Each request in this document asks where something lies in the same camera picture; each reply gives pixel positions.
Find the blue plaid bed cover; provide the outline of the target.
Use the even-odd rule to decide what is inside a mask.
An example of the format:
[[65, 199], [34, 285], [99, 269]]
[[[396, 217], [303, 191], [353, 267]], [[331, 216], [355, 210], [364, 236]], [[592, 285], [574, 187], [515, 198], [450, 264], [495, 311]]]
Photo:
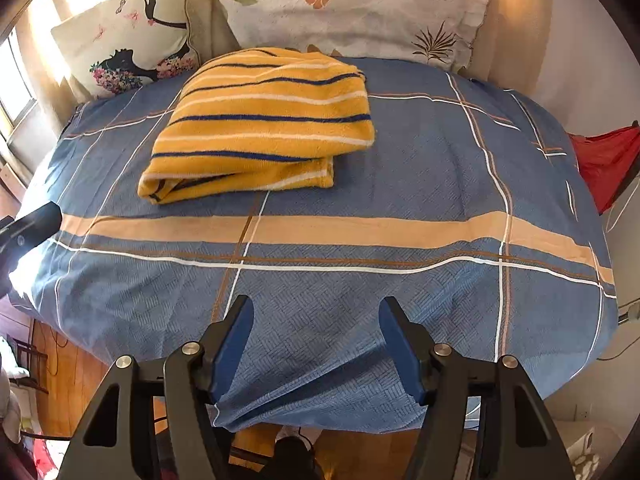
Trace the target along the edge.
[[542, 396], [617, 327], [600, 216], [570, 138], [511, 89], [359, 60], [374, 144], [332, 188], [153, 205], [137, 193], [183, 86], [77, 107], [22, 209], [60, 206], [55, 238], [11, 276], [18, 310], [103, 362], [163, 358], [230, 301], [255, 321], [216, 422], [387, 432], [421, 425], [378, 327], [394, 297], [464, 356], [516, 356]]

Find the yellow striped knit sweater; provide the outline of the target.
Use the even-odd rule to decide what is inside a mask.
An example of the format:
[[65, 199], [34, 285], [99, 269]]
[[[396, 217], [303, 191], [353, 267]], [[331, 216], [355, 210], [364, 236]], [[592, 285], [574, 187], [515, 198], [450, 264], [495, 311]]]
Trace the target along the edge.
[[166, 205], [242, 191], [329, 188], [337, 156], [375, 140], [366, 76], [318, 52], [246, 49], [183, 85], [138, 194]]

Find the red cloth beside bed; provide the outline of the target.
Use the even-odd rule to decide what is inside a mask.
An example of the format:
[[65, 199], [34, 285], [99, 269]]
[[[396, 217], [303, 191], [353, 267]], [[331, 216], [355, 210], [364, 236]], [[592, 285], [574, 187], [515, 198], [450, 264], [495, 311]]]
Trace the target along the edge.
[[640, 131], [630, 126], [598, 136], [569, 134], [579, 173], [585, 180], [599, 214], [611, 208], [639, 174]]

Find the white cushion with dancer print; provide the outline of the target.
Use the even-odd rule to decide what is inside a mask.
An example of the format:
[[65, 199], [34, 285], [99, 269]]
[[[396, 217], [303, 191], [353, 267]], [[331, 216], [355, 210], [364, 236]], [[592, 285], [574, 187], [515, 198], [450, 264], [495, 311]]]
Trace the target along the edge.
[[186, 0], [107, 0], [51, 29], [83, 92], [110, 98], [200, 65]]

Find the white leaf print pillow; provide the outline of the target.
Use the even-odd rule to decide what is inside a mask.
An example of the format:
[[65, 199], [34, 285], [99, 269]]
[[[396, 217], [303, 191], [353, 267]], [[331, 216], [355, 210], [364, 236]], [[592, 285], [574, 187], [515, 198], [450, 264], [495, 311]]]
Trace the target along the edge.
[[489, 0], [217, 0], [243, 48], [468, 66]]

